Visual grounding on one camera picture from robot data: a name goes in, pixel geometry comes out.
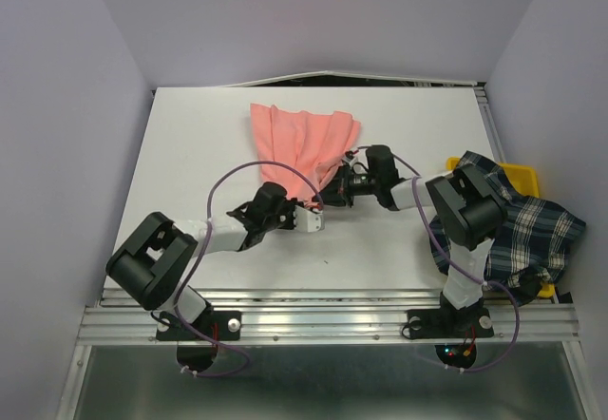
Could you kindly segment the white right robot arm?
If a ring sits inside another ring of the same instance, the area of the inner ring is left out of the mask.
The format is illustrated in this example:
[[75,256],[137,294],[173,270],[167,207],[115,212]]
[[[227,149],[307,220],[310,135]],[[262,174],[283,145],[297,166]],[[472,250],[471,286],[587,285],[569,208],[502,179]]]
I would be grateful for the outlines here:
[[373,196],[390,211],[427,207],[434,209],[447,245],[434,233],[428,235],[432,248],[448,265],[447,279],[435,309],[406,312],[402,335],[406,339],[438,339],[493,335],[489,313],[484,307],[485,259],[507,217],[504,202],[484,176],[472,165],[422,178],[403,178],[400,161],[386,145],[364,149],[365,165],[359,165],[353,151],[346,153],[330,182],[323,186],[323,202],[334,207],[351,207],[359,196]]

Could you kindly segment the pink pleated skirt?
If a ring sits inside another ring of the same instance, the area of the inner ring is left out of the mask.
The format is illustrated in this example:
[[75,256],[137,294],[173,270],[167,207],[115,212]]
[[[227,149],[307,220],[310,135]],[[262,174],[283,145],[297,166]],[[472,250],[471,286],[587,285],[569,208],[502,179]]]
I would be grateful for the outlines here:
[[307,203],[329,184],[361,131],[361,123],[342,111],[315,114],[251,104],[250,120],[257,158],[265,162],[261,179]]

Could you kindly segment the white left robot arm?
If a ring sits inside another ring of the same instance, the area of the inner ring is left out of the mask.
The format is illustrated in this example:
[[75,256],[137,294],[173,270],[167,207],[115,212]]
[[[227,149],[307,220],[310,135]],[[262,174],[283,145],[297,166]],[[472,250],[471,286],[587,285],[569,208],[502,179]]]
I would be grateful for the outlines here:
[[153,212],[109,259],[106,275],[144,310],[165,312],[189,337],[203,337],[211,329],[212,306],[182,278],[190,260],[201,253],[242,252],[271,231],[294,230],[302,204],[287,198],[282,186],[265,182],[252,200],[207,221],[179,226]]

